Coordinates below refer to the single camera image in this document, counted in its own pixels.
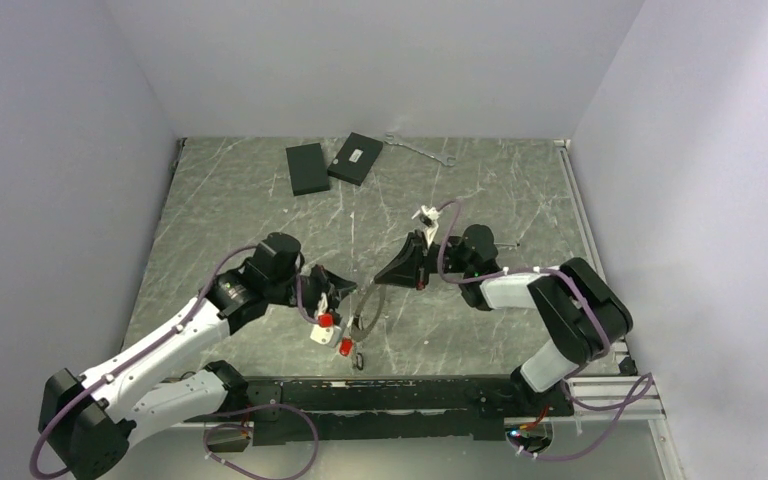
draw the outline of wire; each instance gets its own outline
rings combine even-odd
[[[519,426],[520,430],[525,430],[526,432],[529,430],[534,430],[537,428],[537,425],[540,425],[540,422],[543,421],[544,418],[546,418],[546,415],[549,413],[549,405],[546,405],[543,407],[543,410],[540,411],[540,415],[537,416],[537,419],[533,422],[523,423]]]
[[[319,325],[319,321],[311,318],[311,316],[307,314],[307,310],[305,310],[304,306],[302,305],[302,272],[301,271],[296,273],[296,308],[299,309],[299,314],[302,316],[302,318],[307,320],[308,323]]]
[[[249,423],[249,419],[251,419],[251,412],[246,412],[246,416],[243,417],[242,420],[240,420],[240,425],[242,425],[243,427],[242,428],[243,434],[244,434],[243,436],[245,436],[246,438],[249,438],[251,436],[249,435],[249,428],[246,426],[246,424]]]
[[[625,411],[625,408],[629,404],[634,402],[634,400],[632,400],[634,391],[637,390],[637,387],[639,387],[640,384],[643,383],[644,380],[646,380],[646,385],[640,391],[638,396],[645,395],[646,392],[649,391],[649,389],[654,384],[654,379],[652,378],[652,374],[651,373],[647,373],[645,375],[641,375],[640,378],[638,378],[637,381],[634,382],[634,385],[632,385],[631,389],[628,391],[628,394],[626,394],[626,396],[625,396],[625,401],[620,402],[618,404],[620,406],[617,408],[617,413],[616,413],[616,415],[614,415],[614,418],[611,419],[611,423],[608,424],[608,427],[605,428],[605,430],[602,432],[602,434],[599,435],[599,437],[596,440],[594,440],[593,443],[591,443],[590,445],[585,447],[583,450],[581,450],[579,452],[576,452],[576,453],[573,453],[573,454],[570,454],[570,455],[551,455],[551,456],[547,456],[547,455],[533,454],[534,458],[536,460],[542,460],[542,461],[545,461],[545,462],[568,462],[568,461],[571,461],[571,460],[578,460],[579,458],[587,455],[588,453],[592,452],[593,450],[596,450],[599,447],[599,445],[601,445],[602,442],[604,442],[605,439],[607,439],[608,436],[611,435],[611,433],[614,431],[614,429],[617,428],[617,425],[619,424],[619,421],[620,421],[620,417],[622,416],[623,412]]]
[[[452,278],[444,275],[443,272],[445,270],[443,269],[443,259],[444,259],[445,250],[446,250],[446,247],[449,246],[449,237],[451,237],[452,231],[455,228],[455,222],[457,222],[458,217],[461,214],[461,207],[463,206],[463,202],[459,198],[448,200],[440,204],[440,206],[437,207],[437,211],[442,211],[444,208],[450,205],[455,206],[455,213],[452,217],[452,222],[449,224],[449,227],[446,229],[446,233],[443,235],[443,240],[440,242],[440,251],[437,253],[437,271],[439,272],[439,275],[443,279],[443,281],[447,283],[456,284],[456,285],[462,285],[467,283],[475,283],[475,282],[481,282],[484,280],[490,280],[493,278],[499,278],[505,275],[512,275],[516,273],[525,273],[525,272],[548,273],[549,275],[558,277],[559,279],[561,279],[561,281],[563,281],[566,284],[566,286],[569,288],[570,292],[573,294],[575,299],[578,300],[578,303],[581,304],[581,308],[582,310],[584,310],[585,316],[587,316],[587,319],[590,320],[590,323],[593,325],[594,330],[596,330],[596,333],[599,335],[599,340],[601,340],[602,342],[602,350],[594,356],[594,359],[602,358],[610,352],[611,342],[608,339],[608,335],[605,333],[605,329],[602,328],[602,324],[596,318],[596,314],[593,312],[593,309],[590,308],[590,305],[587,302],[587,299],[584,298],[584,295],[582,295],[581,291],[575,285],[575,282],[573,282],[573,280],[569,276],[567,276],[566,274],[564,274],[563,272],[557,269],[541,268],[541,267],[535,267],[535,268],[520,267],[515,269],[509,269],[507,271],[481,275],[478,277],[469,277],[464,279]],[[643,398],[643,396],[646,395],[646,392],[648,392],[649,389],[652,388],[652,385],[654,385],[654,382],[655,382],[655,379],[652,377],[651,372],[645,375],[641,375],[640,378],[638,378],[637,381],[634,382],[634,385],[631,386],[631,389],[629,389],[628,394],[625,396],[625,398],[621,402],[615,403],[613,405],[606,405],[606,406],[588,405],[582,402],[581,400],[575,398],[570,392],[569,387],[566,384],[567,379],[574,377],[575,375],[580,373],[583,369],[584,369],[584,366],[577,368],[575,371],[567,375],[566,378],[564,378],[564,381],[561,382],[561,390],[564,392],[564,395],[571,402],[575,403],[581,408],[592,410],[592,411],[608,411],[608,410],[616,409],[617,410],[616,415],[614,415],[614,418],[611,420],[611,423],[608,425],[605,431],[602,432],[602,434],[592,444],[590,444],[588,447],[581,450],[580,452],[574,453],[571,455],[548,456],[548,457],[545,455],[540,456],[534,453],[532,455],[534,456],[535,459],[544,460],[548,462],[563,462],[563,461],[579,459],[587,455],[588,453],[592,452],[597,447],[599,447],[599,445],[601,445],[606,438],[608,438],[608,435],[610,435],[611,432],[614,431],[614,429],[617,427],[617,424],[619,423],[620,416],[625,411],[626,407],[636,402],[637,400],[640,400],[641,398]],[[637,390],[637,387],[639,387],[644,380],[646,381],[645,386],[640,391],[640,393],[635,395],[634,393],[635,390]]]
[[[46,444],[46,442],[48,442],[48,439],[51,436],[51,432],[54,431],[57,425],[59,425],[60,422],[63,421],[63,418],[66,415],[68,415],[69,412],[71,412],[76,405],[81,403],[85,398],[92,395],[93,392],[95,392],[96,390],[101,388],[102,385],[107,383],[107,378],[109,377],[116,378],[117,376],[119,376],[120,373],[130,368],[132,365],[134,365],[135,363],[145,358],[146,355],[157,350],[161,345],[166,343],[170,338],[174,337],[178,333],[177,327],[179,325],[186,326],[188,323],[190,323],[195,317],[196,313],[198,313],[198,311],[201,310],[201,306],[204,304],[204,299],[207,296],[207,292],[210,290],[210,287],[213,285],[213,281],[216,279],[216,276],[219,274],[219,271],[222,269],[222,267],[226,263],[228,263],[228,261],[231,260],[231,258],[247,250],[252,250],[255,247],[256,245],[246,245],[245,247],[234,249],[231,252],[229,252],[227,255],[225,255],[225,257],[216,265],[216,268],[213,269],[213,272],[210,274],[210,276],[207,278],[207,281],[204,283],[204,288],[202,288],[199,291],[198,296],[196,297],[195,303],[190,308],[190,310],[186,313],[186,315],[184,315],[184,318],[182,318],[180,322],[175,324],[174,327],[170,328],[168,332],[161,335],[160,338],[158,338],[157,340],[155,340],[154,342],[146,346],[141,351],[134,354],[133,357],[119,364],[116,368],[111,370],[110,373],[102,375],[101,378],[99,378],[95,383],[93,383],[89,387],[85,387],[84,391],[82,391],[77,396],[75,396],[75,398],[69,401],[63,408],[60,409],[60,411],[58,411],[54,415],[51,421],[48,422],[48,425],[46,425],[45,428],[43,428],[39,438],[37,438],[37,441],[34,444],[33,450],[31,451],[31,461],[30,461],[29,469],[31,471],[31,475],[34,478],[37,478],[40,480],[51,480],[51,479],[60,477],[62,475],[65,475],[66,473],[69,472],[68,467],[53,473],[46,473],[39,469],[39,456],[40,456],[40,453],[42,452],[42,447]]]
[[[372,317],[366,326],[363,325],[363,308],[366,306],[366,302],[372,297],[372,294],[378,292],[378,306],[375,308],[375,315]],[[375,283],[369,284],[366,291],[360,298],[354,312],[352,312],[352,321],[357,320],[356,325],[351,324],[351,337],[355,343],[362,342],[372,332],[372,328],[378,323],[378,319],[381,318],[381,312],[384,311],[384,303],[387,299],[387,286],[379,285]]]
[[[299,410],[296,407],[293,407],[291,405],[285,405],[283,403],[270,403],[266,405],[257,405],[255,407],[249,407],[244,408],[243,410],[237,410],[234,412],[221,412],[221,413],[214,413],[208,416],[211,417],[232,417],[235,415],[243,415],[248,414],[251,412],[256,412],[258,410],[265,410],[269,408],[279,408],[281,410],[288,410],[290,412],[295,413],[296,415],[300,416],[302,420],[307,423],[307,426],[310,427],[310,432],[313,434],[313,453],[310,455],[310,460],[308,460],[307,465],[302,467],[301,470],[299,470],[297,473],[290,475],[289,477],[284,478],[269,478],[269,477],[261,477],[260,475],[256,473],[252,473],[237,464],[233,462],[229,462],[225,460],[224,458],[220,457],[219,455],[216,455],[215,453],[210,451],[210,447],[208,445],[208,441],[210,440],[210,436],[219,430],[227,430],[227,429],[240,429],[242,428],[240,424],[238,423],[221,423],[219,425],[216,425],[214,427],[209,428],[204,432],[204,438],[202,441],[202,445],[204,446],[204,451],[207,453],[207,456],[205,458],[210,458],[211,460],[218,462],[231,470],[234,470],[237,473],[241,473],[249,478],[253,478],[255,480],[295,480],[302,475],[306,474],[308,470],[313,466],[313,462],[316,461],[316,455],[319,453],[319,432],[316,431],[316,425],[314,425],[313,420],[310,419],[310,417],[304,413],[303,411]]]

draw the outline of small white object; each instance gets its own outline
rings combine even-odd
[[[310,332],[311,340],[328,347],[337,346],[337,342],[339,342],[341,338],[343,338],[343,329],[339,325],[332,325],[328,328],[313,325]]]
[[[522,378],[535,392],[545,392],[552,385],[574,372],[578,365],[570,362],[549,339],[537,353],[520,367]]]
[[[440,225],[437,223],[437,219],[440,218],[440,212],[438,212],[434,207],[426,207],[425,205],[422,205],[411,218],[418,217],[420,213],[431,220],[431,225],[428,226],[423,224],[422,229],[422,234],[425,237],[426,246],[430,247],[431,244],[434,243],[434,236],[437,235],[437,229],[440,228]]]
[[[319,297],[319,303],[316,304],[316,312],[313,314],[313,318],[319,318],[320,315],[325,313],[325,310],[328,310],[328,297],[323,293]]]
[[[584,433],[584,429],[581,428],[581,412],[576,412],[575,415],[575,436],[580,437]]]
[[[363,150],[356,148],[354,152],[349,156],[349,161],[352,163],[357,163],[358,160],[360,160],[360,156],[363,155]]]

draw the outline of small black box with white label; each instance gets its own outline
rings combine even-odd
[[[331,161],[328,175],[359,186],[383,148],[384,142],[352,133]]]

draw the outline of white label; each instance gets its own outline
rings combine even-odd
[[[355,149],[354,152],[352,152],[352,156],[349,157],[349,161],[352,163],[357,163],[357,161],[360,159],[360,156],[363,155],[363,150]]]

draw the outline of white wall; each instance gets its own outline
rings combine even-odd
[[[0,0],[0,479],[48,376],[118,350],[174,146],[102,2]]]
[[[643,0],[108,0],[180,136],[569,138]]]
[[[768,1],[648,0],[572,148],[689,478],[768,478]]]

